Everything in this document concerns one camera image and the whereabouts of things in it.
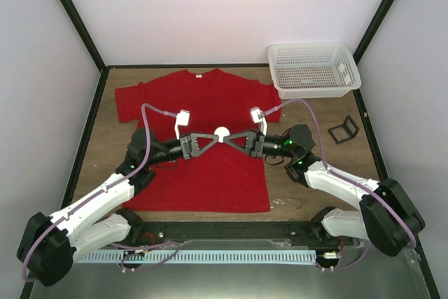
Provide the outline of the round gold brooch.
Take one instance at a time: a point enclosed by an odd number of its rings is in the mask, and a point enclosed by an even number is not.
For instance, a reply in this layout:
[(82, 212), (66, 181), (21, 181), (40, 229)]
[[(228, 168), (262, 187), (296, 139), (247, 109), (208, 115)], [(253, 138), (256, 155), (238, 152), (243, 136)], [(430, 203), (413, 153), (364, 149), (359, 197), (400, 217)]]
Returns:
[(229, 131), (228, 128), (220, 126), (220, 127), (217, 127), (214, 130), (213, 134), (218, 137), (218, 142), (219, 143), (223, 143), (224, 142), (224, 138), (226, 138), (227, 136), (230, 135), (230, 131)]

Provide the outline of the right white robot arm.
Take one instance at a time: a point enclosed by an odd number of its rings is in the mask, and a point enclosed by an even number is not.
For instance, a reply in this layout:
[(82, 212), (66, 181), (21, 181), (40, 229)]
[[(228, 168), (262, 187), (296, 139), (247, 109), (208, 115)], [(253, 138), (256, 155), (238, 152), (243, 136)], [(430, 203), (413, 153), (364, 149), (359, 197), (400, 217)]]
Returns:
[(313, 154), (315, 142), (307, 125), (294, 125), (283, 135), (249, 130), (223, 138), (225, 144), (252, 158), (289, 158), (284, 167), (290, 180), (320, 190), (350, 204), (351, 211), (330, 209), (311, 227), (320, 245), (336, 236), (370, 241), (387, 256), (417, 245), (425, 223), (403, 187), (393, 179), (376, 181), (337, 169)]

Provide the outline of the red t-shirt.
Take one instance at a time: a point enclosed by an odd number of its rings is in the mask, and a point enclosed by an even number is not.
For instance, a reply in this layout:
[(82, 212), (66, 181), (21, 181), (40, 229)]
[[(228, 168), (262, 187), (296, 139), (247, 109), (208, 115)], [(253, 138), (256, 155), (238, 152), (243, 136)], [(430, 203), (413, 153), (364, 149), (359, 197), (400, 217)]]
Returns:
[[(141, 105), (148, 103), (173, 113), (190, 112), (183, 133), (211, 134), (218, 127), (231, 133), (252, 129), (250, 110), (263, 111), (281, 103), (272, 84), (262, 84), (214, 69), (203, 74), (180, 70), (147, 83), (115, 89), (120, 123), (137, 120), (144, 126)], [(260, 213), (270, 211), (264, 162), (227, 144), (216, 144), (175, 167), (155, 168), (156, 177), (124, 204), (134, 211), (210, 211)]]

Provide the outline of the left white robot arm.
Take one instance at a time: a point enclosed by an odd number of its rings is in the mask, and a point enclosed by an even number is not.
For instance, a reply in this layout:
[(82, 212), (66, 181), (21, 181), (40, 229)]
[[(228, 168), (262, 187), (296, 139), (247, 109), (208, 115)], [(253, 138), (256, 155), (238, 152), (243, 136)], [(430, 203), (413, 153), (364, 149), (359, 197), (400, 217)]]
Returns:
[(215, 134), (190, 133), (158, 142), (151, 131), (135, 131), (125, 159), (102, 185), (49, 216), (38, 212), (28, 220), (17, 250), (23, 279), (52, 286), (75, 262), (103, 246), (135, 249), (143, 237), (143, 221), (130, 209), (115, 207), (153, 181), (153, 165), (197, 158), (219, 140)]

